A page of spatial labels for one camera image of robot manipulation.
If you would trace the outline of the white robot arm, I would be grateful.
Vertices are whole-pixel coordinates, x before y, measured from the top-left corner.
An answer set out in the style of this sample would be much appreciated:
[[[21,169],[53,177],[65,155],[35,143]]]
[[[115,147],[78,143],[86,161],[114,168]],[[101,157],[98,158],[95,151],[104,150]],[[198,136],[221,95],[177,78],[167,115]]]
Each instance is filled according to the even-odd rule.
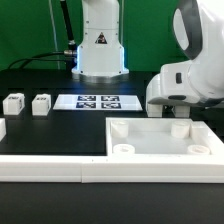
[[[224,0],[81,0],[83,40],[73,74],[95,81],[131,70],[160,71],[146,88],[146,112],[179,117],[224,103]]]

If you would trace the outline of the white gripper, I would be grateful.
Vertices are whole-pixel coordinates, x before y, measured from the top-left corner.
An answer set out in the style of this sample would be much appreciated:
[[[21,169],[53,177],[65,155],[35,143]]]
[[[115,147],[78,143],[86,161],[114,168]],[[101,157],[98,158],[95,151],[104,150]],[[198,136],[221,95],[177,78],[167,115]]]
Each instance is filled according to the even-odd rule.
[[[166,64],[146,88],[146,112],[149,117],[162,117],[164,106],[189,106],[199,102],[198,94],[188,80],[190,63]]]

